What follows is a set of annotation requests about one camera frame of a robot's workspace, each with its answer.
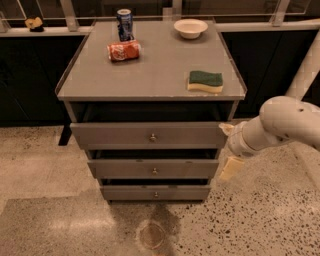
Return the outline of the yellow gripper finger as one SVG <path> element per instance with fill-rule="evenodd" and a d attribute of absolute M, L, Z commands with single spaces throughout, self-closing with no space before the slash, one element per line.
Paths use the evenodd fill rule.
<path fill-rule="evenodd" d="M 229 156 L 219 176 L 221 180 L 227 181 L 236 175 L 243 167 L 244 160 L 240 157 Z"/>
<path fill-rule="evenodd" d="M 228 123 L 220 123 L 219 124 L 219 128 L 222 130 L 222 132 L 226 135 L 226 136 L 230 136 L 234 126 Z"/>

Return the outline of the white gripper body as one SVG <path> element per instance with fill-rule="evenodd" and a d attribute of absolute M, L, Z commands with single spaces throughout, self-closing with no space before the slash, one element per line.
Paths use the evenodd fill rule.
<path fill-rule="evenodd" d="M 244 140 L 244 125 L 245 123 L 241 122 L 231 129 L 230 135 L 228 136 L 228 147 L 235 156 L 250 158 L 256 154 L 256 151 L 253 150 Z"/>

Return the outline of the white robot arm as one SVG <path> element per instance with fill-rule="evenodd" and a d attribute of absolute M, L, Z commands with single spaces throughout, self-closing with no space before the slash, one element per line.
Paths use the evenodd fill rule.
<path fill-rule="evenodd" d="M 221 123 L 219 128 L 228 136 L 232 152 L 219 176 L 229 180 L 243 169 L 246 158 L 270 147 L 292 141 L 320 150 L 320 109 L 302 99 L 320 70 L 320 31 L 317 32 L 302 64 L 284 96 L 268 99 L 259 115 L 233 126 Z"/>

